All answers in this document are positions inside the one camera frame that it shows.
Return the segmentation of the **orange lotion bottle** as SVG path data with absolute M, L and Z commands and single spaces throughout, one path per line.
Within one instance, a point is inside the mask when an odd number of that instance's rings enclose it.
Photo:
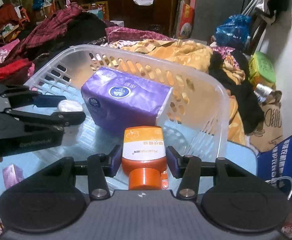
M 121 166 L 129 190 L 166 190 L 169 187 L 166 148 L 159 126 L 125 129 Z

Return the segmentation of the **small round white container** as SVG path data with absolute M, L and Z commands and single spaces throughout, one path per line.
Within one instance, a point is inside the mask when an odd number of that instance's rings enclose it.
M 58 103 L 57 109 L 59 112 L 82 112 L 82 105 L 74 100 L 62 100 Z

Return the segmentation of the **purple tissue pack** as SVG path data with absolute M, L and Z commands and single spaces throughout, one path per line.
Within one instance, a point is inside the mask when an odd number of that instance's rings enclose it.
M 101 67 L 81 87 L 97 126 L 122 133 L 134 126 L 157 126 L 172 88 L 152 80 Z

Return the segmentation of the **dark red striped cloth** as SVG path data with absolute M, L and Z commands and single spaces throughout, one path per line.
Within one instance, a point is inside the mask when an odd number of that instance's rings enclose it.
M 58 10 L 42 23 L 37 25 L 30 34 L 20 41 L 6 57 L 7 60 L 17 57 L 31 57 L 30 54 L 43 49 L 54 40 L 63 37 L 68 28 L 68 23 L 74 20 L 83 9 L 77 3 L 71 3 L 66 9 Z

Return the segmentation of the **black clothing pile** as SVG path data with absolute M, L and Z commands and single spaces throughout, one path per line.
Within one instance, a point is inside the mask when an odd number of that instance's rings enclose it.
M 244 80 L 240 85 L 236 85 L 226 72 L 222 70 L 222 56 L 214 51 L 211 59 L 208 73 L 217 79 L 225 89 L 235 96 L 238 103 L 238 111 L 243 122 L 245 134 L 251 134 L 257 126 L 264 121 L 264 113 L 258 103 L 257 96 L 248 80 Z

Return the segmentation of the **brown paper bag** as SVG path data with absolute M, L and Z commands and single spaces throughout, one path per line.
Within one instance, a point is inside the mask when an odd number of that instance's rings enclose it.
M 275 90 L 260 104 L 264 121 L 257 126 L 250 137 L 250 144 L 259 152 L 269 151 L 283 140 L 281 98 L 282 92 Z

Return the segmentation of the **blue shopping bag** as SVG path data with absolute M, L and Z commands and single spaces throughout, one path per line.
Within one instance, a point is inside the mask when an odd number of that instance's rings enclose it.
M 292 135 L 257 156 L 257 176 L 292 196 Z

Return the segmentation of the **orange floral blanket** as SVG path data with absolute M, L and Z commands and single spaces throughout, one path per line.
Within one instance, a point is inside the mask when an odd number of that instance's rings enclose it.
M 152 40 L 125 41 L 118 40 L 108 45 L 111 48 L 147 54 L 159 59 L 168 60 L 183 66 L 193 67 L 207 73 L 213 50 L 195 41 Z M 246 145 L 244 126 L 239 114 L 238 102 L 233 93 L 227 89 L 230 99 L 230 114 L 227 139 L 231 142 Z

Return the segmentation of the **green lidded box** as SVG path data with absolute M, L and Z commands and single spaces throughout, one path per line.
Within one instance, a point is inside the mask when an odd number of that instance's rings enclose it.
M 258 84 L 273 87 L 276 83 L 273 64 L 260 51 L 256 51 L 249 61 L 249 81 L 254 87 Z

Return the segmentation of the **blue plastic bag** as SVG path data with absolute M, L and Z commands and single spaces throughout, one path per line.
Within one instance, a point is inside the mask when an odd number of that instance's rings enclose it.
M 243 50 L 249 44 L 251 16 L 231 15 L 215 29 L 215 40 L 219 46 Z

